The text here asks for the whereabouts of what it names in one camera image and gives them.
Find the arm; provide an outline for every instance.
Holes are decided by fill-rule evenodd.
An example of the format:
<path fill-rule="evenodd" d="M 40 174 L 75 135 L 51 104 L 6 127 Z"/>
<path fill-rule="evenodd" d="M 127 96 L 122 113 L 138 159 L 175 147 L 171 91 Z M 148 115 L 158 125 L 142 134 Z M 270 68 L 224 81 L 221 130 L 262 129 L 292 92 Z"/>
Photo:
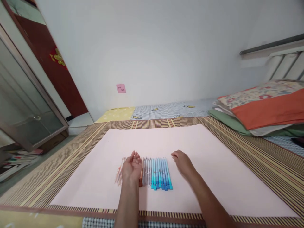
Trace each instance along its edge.
<path fill-rule="evenodd" d="M 189 157 L 180 150 L 173 152 L 171 155 L 179 171 L 192 187 L 207 227 L 235 228 L 236 224 L 195 170 Z"/>
<path fill-rule="evenodd" d="M 122 167 L 122 187 L 114 228 L 138 227 L 139 178 L 142 161 L 133 151 Z"/>

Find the red door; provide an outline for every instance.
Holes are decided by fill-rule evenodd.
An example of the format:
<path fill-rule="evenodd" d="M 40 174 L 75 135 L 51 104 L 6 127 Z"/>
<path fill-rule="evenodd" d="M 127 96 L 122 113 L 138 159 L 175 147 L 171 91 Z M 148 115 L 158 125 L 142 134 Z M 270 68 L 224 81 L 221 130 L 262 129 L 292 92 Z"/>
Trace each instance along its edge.
<path fill-rule="evenodd" d="M 86 108 L 69 71 L 62 65 L 54 62 L 50 57 L 50 54 L 54 51 L 56 45 L 48 28 L 43 24 L 28 20 L 17 14 L 15 14 L 15 17 L 26 32 L 32 43 L 32 47 L 35 49 L 33 52 L 37 58 L 39 56 L 40 59 L 38 60 L 41 66 L 71 115 L 76 117 L 87 113 L 88 109 Z"/>

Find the bamboo mat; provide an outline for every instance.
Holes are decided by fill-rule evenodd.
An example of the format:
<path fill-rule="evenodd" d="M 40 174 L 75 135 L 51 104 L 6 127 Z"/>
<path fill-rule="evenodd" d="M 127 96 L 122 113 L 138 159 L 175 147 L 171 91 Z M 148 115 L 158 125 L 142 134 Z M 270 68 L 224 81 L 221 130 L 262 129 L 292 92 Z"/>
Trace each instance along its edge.
<path fill-rule="evenodd" d="M 112 121 L 88 127 L 0 198 L 1 210 L 115 218 L 117 210 L 49 205 L 108 129 L 171 128 L 203 124 L 301 218 L 246 217 L 241 223 L 304 227 L 304 159 L 263 138 L 242 136 L 213 117 Z M 140 211 L 141 220 L 197 224 L 201 214 Z"/>

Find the stack of books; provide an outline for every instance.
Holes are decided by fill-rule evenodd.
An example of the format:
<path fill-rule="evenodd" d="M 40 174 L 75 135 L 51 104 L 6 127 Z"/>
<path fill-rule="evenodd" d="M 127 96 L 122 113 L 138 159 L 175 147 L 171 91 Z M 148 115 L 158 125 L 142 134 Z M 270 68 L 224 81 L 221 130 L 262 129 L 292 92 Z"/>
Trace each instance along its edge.
<path fill-rule="evenodd" d="M 43 150 L 35 149 L 32 152 L 27 152 L 22 149 L 7 152 L 11 154 L 11 158 L 0 165 L 0 182 L 9 179 L 21 169 L 34 164 Z"/>

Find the orange pillowcase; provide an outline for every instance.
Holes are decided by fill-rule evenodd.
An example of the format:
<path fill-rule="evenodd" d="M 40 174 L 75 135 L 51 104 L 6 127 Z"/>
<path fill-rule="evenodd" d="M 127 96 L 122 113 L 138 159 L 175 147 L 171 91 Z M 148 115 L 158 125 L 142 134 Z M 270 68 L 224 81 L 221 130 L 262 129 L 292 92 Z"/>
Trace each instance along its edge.
<path fill-rule="evenodd" d="M 248 130 L 304 123 L 303 81 L 269 81 L 261 86 L 219 97 L 218 101 Z"/>

